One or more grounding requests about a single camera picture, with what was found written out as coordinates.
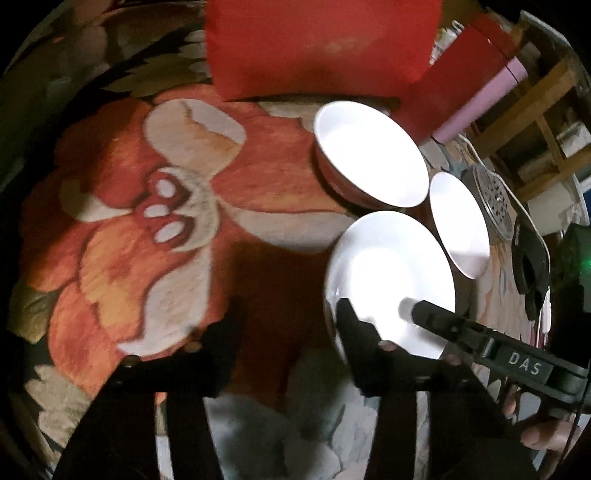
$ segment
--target white bowl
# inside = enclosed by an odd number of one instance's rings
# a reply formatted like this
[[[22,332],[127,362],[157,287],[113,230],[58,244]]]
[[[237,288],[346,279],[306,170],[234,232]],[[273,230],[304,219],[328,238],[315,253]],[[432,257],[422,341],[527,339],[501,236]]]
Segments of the white bowl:
[[[441,242],[457,269],[468,278],[486,270],[491,246],[486,222],[470,190],[453,175],[431,179],[429,201]]]
[[[356,102],[324,105],[314,119],[320,170],[346,200],[369,208],[414,207],[429,190],[427,166],[390,117]]]

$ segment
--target red pillow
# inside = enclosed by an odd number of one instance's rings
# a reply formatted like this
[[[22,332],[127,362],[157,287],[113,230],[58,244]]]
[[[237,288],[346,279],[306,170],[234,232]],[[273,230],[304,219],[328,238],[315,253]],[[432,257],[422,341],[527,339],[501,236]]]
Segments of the red pillow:
[[[209,0],[207,60],[225,100],[399,96],[429,68],[441,0]]]

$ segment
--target floral tablecloth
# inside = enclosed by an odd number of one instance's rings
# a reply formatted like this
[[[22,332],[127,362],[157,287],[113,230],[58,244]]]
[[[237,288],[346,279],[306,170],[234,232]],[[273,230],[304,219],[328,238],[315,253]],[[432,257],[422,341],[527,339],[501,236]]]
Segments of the floral tablecloth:
[[[225,393],[206,400],[225,478],[363,478],[378,402],[353,386],[324,331],[324,270],[356,218],[314,165],[311,123],[328,99],[222,102],[200,23],[109,67],[68,103],[49,150],[24,159],[53,161],[22,205],[8,325],[22,343],[10,400],[25,437],[51,471],[125,355],[173,353],[239,293],[243,347]],[[455,142],[446,154],[430,168],[458,174],[471,161]],[[528,339],[509,245],[466,285],[478,321]],[[155,402],[171,480],[165,395]],[[428,396],[417,404],[423,478]]]

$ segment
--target white cable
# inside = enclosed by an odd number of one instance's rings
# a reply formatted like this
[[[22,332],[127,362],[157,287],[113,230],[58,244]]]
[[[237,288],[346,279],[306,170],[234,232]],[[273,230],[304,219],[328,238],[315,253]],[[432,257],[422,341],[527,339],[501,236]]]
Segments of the white cable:
[[[482,165],[484,168],[486,168],[488,170],[488,172],[493,175],[495,178],[497,178],[498,180],[501,181],[501,183],[503,184],[503,186],[505,187],[505,190],[509,192],[509,194],[511,195],[511,197],[513,197],[513,200],[515,201],[515,203],[517,205],[519,205],[519,208],[523,211],[523,213],[525,214],[525,216],[527,217],[527,219],[530,221],[530,224],[532,226],[532,228],[534,229],[535,234],[538,236],[538,238],[540,239],[540,241],[542,242],[542,245],[544,246],[544,249],[546,250],[546,256],[548,256],[548,273],[550,273],[550,251],[548,250],[548,246],[546,245],[546,242],[544,241],[544,238],[540,235],[540,232],[538,231],[538,229],[535,227],[534,221],[531,219],[530,214],[527,212],[527,210],[525,209],[525,207],[521,204],[521,202],[517,199],[517,197],[515,196],[515,194],[513,193],[513,191],[507,186],[507,184],[505,183],[505,180],[503,180],[503,178],[495,171],[490,170],[485,163],[482,161],[482,159],[480,158],[480,156],[478,155],[478,152],[476,151],[476,149],[474,148],[474,145],[472,145],[472,142],[470,142],[470,140],[468,140],[464,135],[462,134],[458,134],[457,135],[466,145],[468,145],[468,147],[470,147],[470,150],[472,151],[472,154],[476,157],[476,159],[478,160],[478,162],[480,163],[480,165]]]
[[[544,246],[544,249],[546,250],[546,256],[548,257],[548,276],[550,276],[550,251],[548,250],[548,246],[546,245],[546,242],[544,241],[544,238],[540,235],[540,232],[538,231],[538,229],[535,227],[534,225],[534,221],[531,219],[530,214],[527,212],[527,210],[525,210],[525,207],[521,204],[521,202],[517,199],[517,197],[515,196],[515,194],[513,193],[513,191],[508,187],[508,185],[505,183],[505,180],[503,180],[503,178],[497,173],[494,172],[492,170],[490,170],[485,163],[482,161],[482,159],[480,158],[480,155],[478,154],[478,152],[476,151],[476,149],[474,148],[474,145],[472,145],[472,142],[470,142],[470,140],[468,140],[464,135],[462,134],[458,134],[457,135],[468,147],[470,147],[470,150],[472,151],[472,154],[476,157],[476,159],[478,160],[478,162],[480,163],[480,165],[482,165],[484,168],[486,168],[488,170],[488,172],[493,175],[495,178],[497,178],[498,180],[500,180],[500,182],[503,184],[503,186],[505,187],[505,190],[507,190],[509,192],[509,194],[511,195],[511,197],[513,197],[513,200],[515,201],[515,203],[517,205],[519,205],[519,208],[521,209],[521,211],[525,214],[525,216],[527,217],[527,219],[530,221],[530,224],[532,226],[532,228],[534,229],[535,234],[538,236],[538,238],[540,239],[540,242],[542,242],[542,245]],[[538,319],[538,338],[539,338],[539,328],[541,327],[542,330],[544,331],[544,333],[548,333],[550,331],[550,322],[551,319],[549,318],[549,312],[546,311],[546,315],[544,315],[544,309],[546,308],[547,310],[550,309],[550,305],[549,305],[549,301],[548,301],[548,291],[550,290],[550,286],[548,287],[548,290],[546,291],[546,295],[544,296],[544,304],[542,306],[542,309],[540,310],[540,318]]]

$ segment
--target white plate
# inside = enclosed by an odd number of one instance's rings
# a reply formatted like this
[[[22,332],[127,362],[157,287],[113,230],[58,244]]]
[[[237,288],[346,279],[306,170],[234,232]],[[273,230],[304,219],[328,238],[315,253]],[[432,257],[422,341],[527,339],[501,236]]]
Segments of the white plate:
[[[437,233],[457,269],[468,278],[480,277],[491,246],[486,222],[470,190],[453,175],[439,172],[431,179],[429,201]]]
[[[401,301],[428,300],[451,312],[456,307],[452,272],[439,243],[398,212],[370,213],[349,227],[330,259],[324,295],[329,332],[335,331],[337,301],[348,297],[382,340],[428,358],[439,358],[446,341],[401,317]],[[338,335],[336,344],[344,358]]]

